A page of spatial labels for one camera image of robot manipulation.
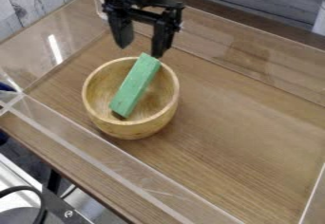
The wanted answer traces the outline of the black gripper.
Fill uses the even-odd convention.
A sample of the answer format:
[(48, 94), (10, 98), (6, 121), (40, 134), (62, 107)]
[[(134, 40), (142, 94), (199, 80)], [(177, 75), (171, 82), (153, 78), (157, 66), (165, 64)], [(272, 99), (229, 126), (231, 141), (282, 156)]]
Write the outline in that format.
[(151, 56), (160, 58), (180, 30), (184, 3), (179, 0), (104, 0), (112, 38), (120, 48), (133, 41), (133, 22), (153, 26)]

